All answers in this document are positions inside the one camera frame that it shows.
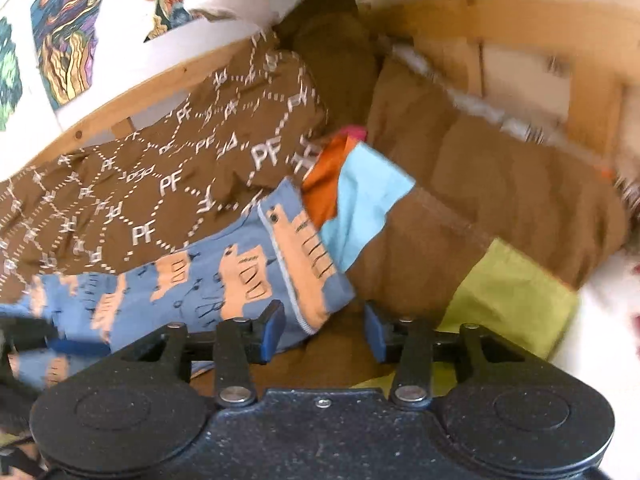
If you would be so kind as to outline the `swirly colourful wall poster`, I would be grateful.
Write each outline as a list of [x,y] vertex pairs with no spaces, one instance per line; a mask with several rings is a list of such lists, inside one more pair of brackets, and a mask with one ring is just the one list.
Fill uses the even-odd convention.
[[54,110],[92,84],[96,19],[103,0],[30,0],[32,36],[44,90]]

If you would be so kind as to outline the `wooden bed frame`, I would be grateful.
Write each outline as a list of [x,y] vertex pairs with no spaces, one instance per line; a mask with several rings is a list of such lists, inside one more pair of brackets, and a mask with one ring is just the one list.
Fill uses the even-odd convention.
[[[623,94],[639,83],[638,11],[587,0],[413,0],[364,4],[361,15],[378,34],[411,42],[455,87],[476,96],[487,91],[490,47],[556,58],[570,73],[567,114],[560,125],[565,139],[607,162],[615,159]],[[240,32],[126,82],[56,138],[40,142],[32,162],[73,151],[106,129],[126,136],[133,114],[192,88],[246,42]]]

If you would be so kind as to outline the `brown PF pattern blanket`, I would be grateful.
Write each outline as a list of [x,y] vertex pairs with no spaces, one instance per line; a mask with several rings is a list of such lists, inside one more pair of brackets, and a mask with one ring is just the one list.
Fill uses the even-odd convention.
[[[2,183],[1,307],[37,276],[118,275],[180,252],[284,179],[306,210],[303,184],[338,136],[379,152],[576,295],[626,242],[609,176],[467,113],[419,55],[380,49],[354,0],[304,0],[154,125]],[[320,330],[277,350],[258,385],[295,387],[285,385],[294,353]]]

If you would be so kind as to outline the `blue truck print pants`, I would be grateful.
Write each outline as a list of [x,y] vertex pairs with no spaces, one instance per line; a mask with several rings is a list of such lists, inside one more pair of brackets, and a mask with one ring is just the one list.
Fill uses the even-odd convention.
[[288,179],[228,228],[118,275],[37,276],[32,290],[1,308],[4,320],[42,318],[64,344],[18,350],[14,376],[46,388],[178,322],[209,332],[228,318],[258,318],[273,300],[284,307],[278,351],[320,330],[355,297],[337,270]]

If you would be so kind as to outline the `colourful striped bed sheet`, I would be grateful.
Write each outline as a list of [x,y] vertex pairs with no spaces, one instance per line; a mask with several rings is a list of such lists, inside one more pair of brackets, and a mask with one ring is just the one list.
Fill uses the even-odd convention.
[[445,333],[478,323],[543,359],[573,317],[574,289],[350,136],[326,147],[303,199],[356,298],[295,351],[285,385],[389,386],[392,368],[364,341],[366,306]]

